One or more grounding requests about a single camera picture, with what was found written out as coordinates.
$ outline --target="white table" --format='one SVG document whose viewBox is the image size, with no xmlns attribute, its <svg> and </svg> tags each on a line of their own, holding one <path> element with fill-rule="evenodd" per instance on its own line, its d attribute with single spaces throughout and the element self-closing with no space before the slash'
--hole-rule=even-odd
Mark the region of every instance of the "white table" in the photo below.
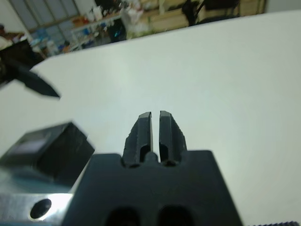
<svg viewBox="0 0 301 226">
<path fill-rule="evenodd" d="M 53 57 L 60 101 L 0 91 L 0 150 L 74 120 L 96 153 L 123 152 L 139 114 L 171 112 L 189 149 L 214 151 L 245 225 L 301 221 L 301 11 L 244 17 Z"/>
</svg>

